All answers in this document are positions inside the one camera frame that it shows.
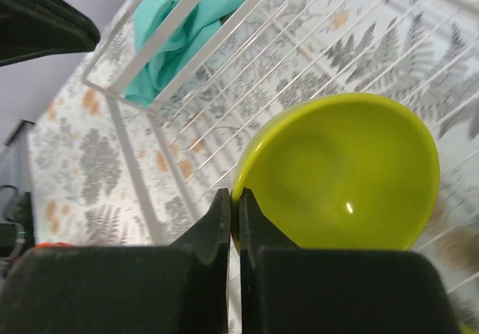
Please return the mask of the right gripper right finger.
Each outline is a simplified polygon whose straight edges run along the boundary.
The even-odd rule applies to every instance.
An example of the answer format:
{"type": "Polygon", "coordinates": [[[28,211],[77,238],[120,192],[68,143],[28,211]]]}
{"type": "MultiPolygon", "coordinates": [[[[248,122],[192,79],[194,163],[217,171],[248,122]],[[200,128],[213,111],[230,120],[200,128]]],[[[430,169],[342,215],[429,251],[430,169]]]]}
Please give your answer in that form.
{"type": "Polygon", "coordinates": [[[239,200],[244,333],[459,333],[435,267],[410,251],[302,249],[239,200]]]}

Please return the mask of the lime green bowl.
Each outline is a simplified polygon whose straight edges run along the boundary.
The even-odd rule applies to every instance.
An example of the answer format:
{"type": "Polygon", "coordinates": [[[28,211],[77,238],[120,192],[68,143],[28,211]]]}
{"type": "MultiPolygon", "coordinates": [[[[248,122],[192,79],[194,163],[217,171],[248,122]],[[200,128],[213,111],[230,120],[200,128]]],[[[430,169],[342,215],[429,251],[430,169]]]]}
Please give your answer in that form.
{"type": "Polygon", "coordinates": [[[476,317],[459,319],[462,334],[479,334],[478,319],[476,317]]]}
{"type": "Polygon", "coordinates": [[[413,247],[439,194],[439,153],[427,125],[378,94],[306,100],[269,119],[237,163],[232,237],[240,243],[240,197],[313,249],[413,247]]]}

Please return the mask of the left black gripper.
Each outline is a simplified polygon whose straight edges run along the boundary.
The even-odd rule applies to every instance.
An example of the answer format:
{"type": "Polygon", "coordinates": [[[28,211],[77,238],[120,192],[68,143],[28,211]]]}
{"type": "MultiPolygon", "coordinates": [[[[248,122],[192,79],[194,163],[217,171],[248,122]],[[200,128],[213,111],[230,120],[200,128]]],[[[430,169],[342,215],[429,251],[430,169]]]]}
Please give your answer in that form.
{"type": "Polygon", "coordinates": [[[9,270],[34,245],[31,193],[1,186],[1,270],[9,270]]]}

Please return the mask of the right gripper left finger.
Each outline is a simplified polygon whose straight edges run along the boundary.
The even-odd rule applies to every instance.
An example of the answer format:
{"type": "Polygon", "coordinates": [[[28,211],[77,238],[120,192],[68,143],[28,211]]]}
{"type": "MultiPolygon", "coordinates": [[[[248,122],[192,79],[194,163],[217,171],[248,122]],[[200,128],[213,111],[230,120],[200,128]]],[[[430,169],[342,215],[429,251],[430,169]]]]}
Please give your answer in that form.
{"type": "Polygon", "coordinates": [[[226,333],[231,198],[167,246],[44,246],[1,289],[3,333],[226,333]]]}

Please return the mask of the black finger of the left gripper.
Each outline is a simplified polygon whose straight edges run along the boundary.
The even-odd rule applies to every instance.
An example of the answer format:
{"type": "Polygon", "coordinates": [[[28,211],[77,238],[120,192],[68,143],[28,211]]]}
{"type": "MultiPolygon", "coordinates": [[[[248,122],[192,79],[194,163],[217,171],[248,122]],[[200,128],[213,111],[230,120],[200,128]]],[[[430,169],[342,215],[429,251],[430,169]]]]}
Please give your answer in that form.
{"type": "Polygon", "coordinates": [[[1,0],[1,66],[90,52],[99,42],[95,24],[63,0],[1,0]]]}

